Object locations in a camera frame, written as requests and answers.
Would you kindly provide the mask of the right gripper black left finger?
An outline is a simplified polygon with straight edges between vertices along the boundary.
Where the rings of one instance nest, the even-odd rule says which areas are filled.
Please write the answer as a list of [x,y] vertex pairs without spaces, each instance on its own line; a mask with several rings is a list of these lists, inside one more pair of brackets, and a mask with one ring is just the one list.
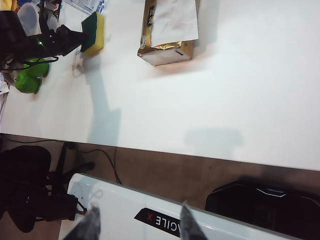
[[100,209],[97,205],[92,205],[84,218],[66,235],[64,240],[99,240],[100,234]]

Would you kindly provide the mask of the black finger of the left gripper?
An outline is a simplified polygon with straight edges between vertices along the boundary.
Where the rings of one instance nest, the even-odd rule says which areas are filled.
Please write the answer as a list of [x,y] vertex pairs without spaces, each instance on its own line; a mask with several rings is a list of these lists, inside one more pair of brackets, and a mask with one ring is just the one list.
[[61,28],[61,53],[63,56],[68,55],[80,45],[88,40],[87,33],[70,30],[67,27]]

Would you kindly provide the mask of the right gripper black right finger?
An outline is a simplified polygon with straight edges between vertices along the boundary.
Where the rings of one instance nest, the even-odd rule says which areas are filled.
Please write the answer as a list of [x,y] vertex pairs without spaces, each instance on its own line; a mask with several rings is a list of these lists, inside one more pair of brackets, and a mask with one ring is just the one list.
[[207,240],[200,225],[195,220],[190,207],[185,201],[180,211],[180,239],[181,240]]

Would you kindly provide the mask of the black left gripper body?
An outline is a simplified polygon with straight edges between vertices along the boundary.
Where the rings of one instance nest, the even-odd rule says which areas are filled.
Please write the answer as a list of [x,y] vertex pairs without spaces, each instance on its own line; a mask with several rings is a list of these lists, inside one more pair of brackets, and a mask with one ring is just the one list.
[[67,27],[62,24],[56,30],[53,28],[46,27],[46,56],[56,57],[56,56],[66,56],[65,51],[65,34],[67,32]]

